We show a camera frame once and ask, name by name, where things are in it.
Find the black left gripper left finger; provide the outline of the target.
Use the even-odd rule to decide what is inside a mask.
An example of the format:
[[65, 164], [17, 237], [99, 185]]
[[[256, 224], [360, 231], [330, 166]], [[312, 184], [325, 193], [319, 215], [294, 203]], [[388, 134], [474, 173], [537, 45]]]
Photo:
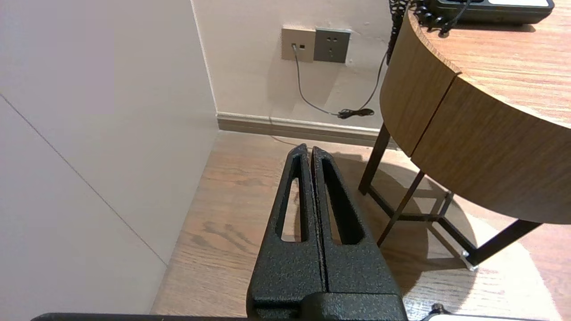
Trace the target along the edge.
[[[293, 181], [298, 181], [301, 240], [281, 238]], [[302, 301], [322, 291], [314, 189], [306, 144], [287, 155], [265, 235], [247, 290], [247, 316], [258, 320], [302, 319]]]

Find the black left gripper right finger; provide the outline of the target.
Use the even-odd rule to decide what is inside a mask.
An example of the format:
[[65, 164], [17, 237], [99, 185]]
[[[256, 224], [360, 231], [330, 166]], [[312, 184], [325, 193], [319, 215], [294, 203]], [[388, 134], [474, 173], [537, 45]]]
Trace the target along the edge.
[[387, 262], [331, 154], [311, 153], [322, 289], [311, 295], [311, 319], [406, 321]]

